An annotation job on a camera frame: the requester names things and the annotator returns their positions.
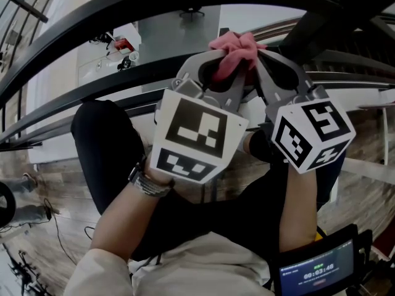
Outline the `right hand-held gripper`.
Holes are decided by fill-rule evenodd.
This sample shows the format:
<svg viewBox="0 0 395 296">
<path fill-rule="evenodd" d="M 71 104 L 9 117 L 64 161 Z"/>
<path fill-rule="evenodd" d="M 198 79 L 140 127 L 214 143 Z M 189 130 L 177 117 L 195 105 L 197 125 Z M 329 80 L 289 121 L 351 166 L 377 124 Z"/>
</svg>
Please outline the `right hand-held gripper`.
<svg viewBox="0 0 395 296">
<path fill-rule="evenodd" d="M 346 150 L 356 131 L 341 104 L 321 85 L 312 90 L 305 70 L 285 56 L 258 53 L 259 88 L 274 124 L 272 142 L 303 174 L 333 163 Z M 297 93 L 280 100 L 277 86 Z"/>
</svg>

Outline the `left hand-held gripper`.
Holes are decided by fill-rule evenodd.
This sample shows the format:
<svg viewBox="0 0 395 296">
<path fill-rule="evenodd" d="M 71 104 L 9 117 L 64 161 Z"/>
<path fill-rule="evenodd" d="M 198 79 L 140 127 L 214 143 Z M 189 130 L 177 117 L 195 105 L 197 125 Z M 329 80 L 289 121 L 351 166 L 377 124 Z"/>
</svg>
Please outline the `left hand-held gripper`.
<svg viewBox="0 0 395 296">
<path fill-rule="evenodd" d="M 204 184 L 229 165 L 249 124 L 238 113 L 247 70 L 237 69 L 212 91 L 200 85 L 212 83 L 225 55 L 223 50 L 192 55 L 164 91 L 151 168 Z"/>
</svg>

